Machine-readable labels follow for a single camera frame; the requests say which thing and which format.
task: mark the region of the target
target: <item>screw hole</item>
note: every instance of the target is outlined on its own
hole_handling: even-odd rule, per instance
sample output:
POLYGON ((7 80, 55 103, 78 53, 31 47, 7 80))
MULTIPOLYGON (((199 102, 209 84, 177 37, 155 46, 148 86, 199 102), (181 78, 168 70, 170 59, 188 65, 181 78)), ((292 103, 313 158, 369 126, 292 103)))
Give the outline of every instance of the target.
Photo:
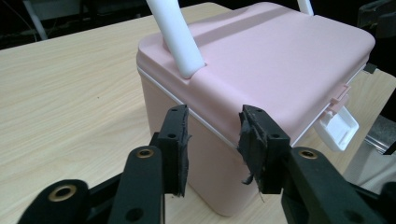
POLYGON ((76 191, 77 187, 74 185, 60 186, 49 194, 49 200, 55 203, 62 202, 71 198, 76 193, 76 191))
POLYGON ((143 210, 141 208, 133 208, 133 209, 129 210, 129 212, 127 212, 125 218, 128 221, 131 221, 134 223, 134 222, 140 220, 142 218, 142 216, 143 216, 143 210))
POLYGON ((306 159, 311 159, 314 160, 318 157, 318 155, 313 152, 313 151, 309 151, 309 150, 301 150, 299 151, 300 156, 306 158, 306 159))
POLYGON ((141 159, 145 159, 154 155, 154 151, 151 149, 142 149, 137 152, 137 157, 141 159))

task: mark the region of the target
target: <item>black metal bracket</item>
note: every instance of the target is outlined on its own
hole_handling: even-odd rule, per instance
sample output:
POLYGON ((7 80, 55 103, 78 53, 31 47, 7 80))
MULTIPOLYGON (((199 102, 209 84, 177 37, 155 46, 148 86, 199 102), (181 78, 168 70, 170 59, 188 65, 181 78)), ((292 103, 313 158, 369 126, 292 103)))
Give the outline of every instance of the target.
MULTIPOLYGON (((240 118, 238 150, 261 193, 280 194, 283 189, 282 206, 289 223, 392 223, 395 216, 370 207, 363 200, 368 197, 351 187, 319 151, 291 148, 289 137, 262 109, 244 105, 240 118)), ((386 192, 396 194, 396 188, 388 187, 386 192)))
POLYGON ((54 183, 18 223, 164 223, 164 194, 184 196, 187 183, 188 112, 186 105, 171 108, 149 146, 129 154, 122 174, 92 189, 81 180, 54 183))
POLYGON ((377 0, 359 8, 358 27, 373 29, 376 38, 396 36, 396 1, 377 0))

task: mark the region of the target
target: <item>mounting hole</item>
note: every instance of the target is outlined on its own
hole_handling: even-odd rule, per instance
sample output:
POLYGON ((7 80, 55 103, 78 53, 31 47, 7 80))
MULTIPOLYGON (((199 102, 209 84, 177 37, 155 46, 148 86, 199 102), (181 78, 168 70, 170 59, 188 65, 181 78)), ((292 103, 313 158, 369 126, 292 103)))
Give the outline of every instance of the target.
POLYGON ((299 154, 300 156, 310 160, 314 160, 318 158, 318 155, 315 152, 307 149, 299 151, 299 154))
POLYGON ((140 220, 142 218, 143 214, 144 214, 143 213, 143 209, 141 209, 141 208, 133 208, 133 209, 129 210, 126 213, 125 218, 128 221, 131 221, 131 222, 134 223, 134 222, 140 220))
POLYGON ((148 148, 142 149, 137 152, 136 156, 140 159, 149 158, 154 155, 154 151, 148 148))
POLYGON ((364 218, 355 211, 345 210, 344 216, 352 223, 364 223, 364 218))
POLYGON ((49 200, 55 203, 62 202, 71 198, 76 191, 77 187, 74 185, 62 185, 49 194, 49 200))

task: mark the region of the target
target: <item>container lid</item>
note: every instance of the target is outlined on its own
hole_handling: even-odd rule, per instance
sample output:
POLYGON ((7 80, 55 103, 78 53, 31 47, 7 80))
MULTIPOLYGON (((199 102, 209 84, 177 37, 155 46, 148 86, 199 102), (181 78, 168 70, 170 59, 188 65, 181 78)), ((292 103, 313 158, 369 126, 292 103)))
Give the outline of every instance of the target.
POLYGON ((139 44, 139 72, 235 146, 242 105, 265 110, 294 145, 365 65, 375 43, 356 27, 272 3, 189 28, 205 67, 183 78, 162 35, 156 34, 139 44))

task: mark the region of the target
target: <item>wooden table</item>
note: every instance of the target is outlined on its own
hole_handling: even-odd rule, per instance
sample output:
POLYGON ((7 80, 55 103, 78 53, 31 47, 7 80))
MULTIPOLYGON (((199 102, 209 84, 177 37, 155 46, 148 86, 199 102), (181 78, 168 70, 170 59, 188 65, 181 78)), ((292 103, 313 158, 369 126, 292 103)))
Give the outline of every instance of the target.
MULTIPOLYGON (((229 9, 183 9, 187 22, 229 9)), ((128 153, 149 143, 136 71, 137 43, 158 32, 152 17, 0 51, 0 223, 16 223, 46 186, 66 178, 93 187, 123 169, 128 153)), ((352 82, 349 110, 361 128, 345 153, 309 130, 299 146, 319 149, 344 172, 396 87, 377 70, 352 82)), ((167 223, 286 223, 279 196, 257 197, 234 217, 214 213, 187 187, 166 197, 167 223)))

